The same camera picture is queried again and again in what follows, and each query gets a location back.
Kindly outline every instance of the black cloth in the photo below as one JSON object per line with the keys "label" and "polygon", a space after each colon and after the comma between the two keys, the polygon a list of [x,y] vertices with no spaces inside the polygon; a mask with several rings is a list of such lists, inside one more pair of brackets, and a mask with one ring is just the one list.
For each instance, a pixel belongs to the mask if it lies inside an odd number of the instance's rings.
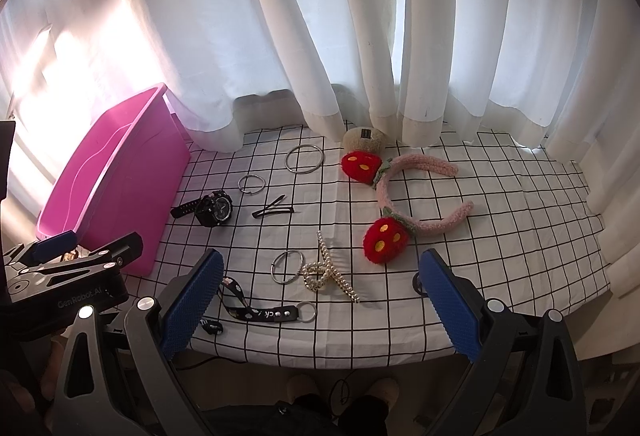
{"label": "black cloth", "polygon": [[[294,405],[315,411],[325,418],[331,418],[328,405],[316,394],[306,394],[297,398]],[[386,416],[389,409],[375,396],[361,396],[351,403],[338,418],[338,427],[344,436],[386,436]]]}
{"label": "black cloth", "polygon": [[362,396],[345,409],[336,426],[328,405],[316,394],[301,396],[292,405],[231,405],[202,413],[216,436],[386,436],[387,414],[382,400]]}

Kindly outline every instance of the blue gripper pad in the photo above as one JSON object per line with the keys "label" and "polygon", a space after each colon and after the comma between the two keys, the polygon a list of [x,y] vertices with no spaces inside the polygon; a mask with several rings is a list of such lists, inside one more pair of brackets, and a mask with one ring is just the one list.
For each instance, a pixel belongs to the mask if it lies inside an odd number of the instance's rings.
{"label": "blue gripper pad", "polygon": [[201,265],[188,274],[188,282],[180,297],[174,301],[164,316],[160,349],[167,360],[184,350],[196,331],[200,319],[222,283],[225,261],[216,250],[212,250]]}
{"label": "blue gripper pad", "polygon": [[475,362],[482,346],[478,339],[478,318],[452,282],[455,279],[437,251],[430,249],[418,262],[420,282],[458,353]]}
{"label": "blue gripper pad", "polygon": [[36,264],[44,264],[55,257],[60,257],[65,252],[71,252],[78,246],[78,238],[73,231],[66,231],[51,238],[39,241],[33,250],[31,257]]}

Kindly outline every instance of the person's foot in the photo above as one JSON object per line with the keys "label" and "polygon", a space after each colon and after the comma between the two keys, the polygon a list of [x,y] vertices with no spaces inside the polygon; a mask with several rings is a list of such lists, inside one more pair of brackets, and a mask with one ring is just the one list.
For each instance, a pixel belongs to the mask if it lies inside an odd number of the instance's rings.
{"label": "person's foot", "polygon": [[398,396],[400,395],[400,387],[398,383],[392,378],[380,378],[373,384],[371,387],[367,389],[369,396],[375,396],[376,398],[382,400],[386,403],[389,411],[393,408],[393,406],[398,401]]}
{"label": "person's foot", "polygon": [[287,382],[287,400],[289,400],[289,403],[294,403],[297,398],[306,394],[320,396],[320,390],[315,381],[308,374],[292,376]]}

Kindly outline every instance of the strawberry headband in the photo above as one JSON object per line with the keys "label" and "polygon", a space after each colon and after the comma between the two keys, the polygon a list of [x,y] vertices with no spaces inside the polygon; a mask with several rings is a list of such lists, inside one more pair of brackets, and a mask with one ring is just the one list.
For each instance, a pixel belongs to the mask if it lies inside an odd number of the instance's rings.
{"label": "strawberry headband", "polygon": [[388,194],[388,184],[403,169],[422,169],[446,176],[458,174],[458,166],[434,156],[409,153],[383,163],[379,156],[372,153],[352,151],[342,157],[341,166],[349,177],[376,189],[382,217],[369,227],[362,242],[364,254],[372,263],[387,263],[402,253],[409,241],[409,234],[434,236],[453,229],[474,207],[473,202],[467,201],[444,219],[425,221],[415,220],[394,209]]}

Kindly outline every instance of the grid tablecloth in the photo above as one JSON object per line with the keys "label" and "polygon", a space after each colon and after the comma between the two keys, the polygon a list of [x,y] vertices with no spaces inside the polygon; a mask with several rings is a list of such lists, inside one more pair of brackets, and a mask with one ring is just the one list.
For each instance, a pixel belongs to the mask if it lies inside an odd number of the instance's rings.
{"label": "grid tablecloth", "polygon": [[[285,154],[300,143],[324,151],[321,169],[292,174]],[[340,145],[315,136],[307,127],[261,130],[244,137],[236,153],[211,153],[190,146],[187,167],[174,205],[223,188],[234,203],[228,224],[213,229],[198,225],[193,215],[169,217],[156,265],[147,278],[128,276],[132,297],[158,294],[176,275],[191,269],[206,247],[225,258],[226,274],[240,283],[254,307],[311,301],[318,310],[312,323],[246,323],[235,320],[214,298],[207,318],[223,323],[224,332],[209,336],[198,327],[195,350],[297,368],[365,368],[434,358],[453,349],[429,299],[412,288],[419,255],[436,248],[456,275],[470,279],[485,298],[497,297],[514,311],[541,315],[554,307],[575,310],[608,287],[604,262],[594,234],[600,217],[586,207],[587,188],[574,163],[549,161],[545,150],[514,144],[504,133],[484,129],[473,143],[463,143],[444,125],[440,145],[413,149],[388,147],[384,157],[423,152],[455,162],[456,178],[418,170],[404,171],[390,184],[398,210],[420,219],[439,219],[462,200],[476,205],[455,230],[435,238],[419,238],[387,266],[365,259],[362,238],[380,210],[374,190],[350,181],[340,169]],[[317,152],[292,155],[298,167],[311,167]],[[251,172],[268,186],[255,195],[238,189]],[[250,179],[249,184],[257,184]],[[252,212],[285,194],[292,215],[254,219]],[[301,277],[287,286],[270,276],[273,259],[286,249],[302,251],[317,261],[316,232],[321,229],[334,264],[352,282],[361,302],[353,304],[329,282],[313,293]],[[279,277],[298,269],[299,259],[281,261]],[[225,304],[239,305],[228,292]],[[311,314],[308,306],[303,314]]]}

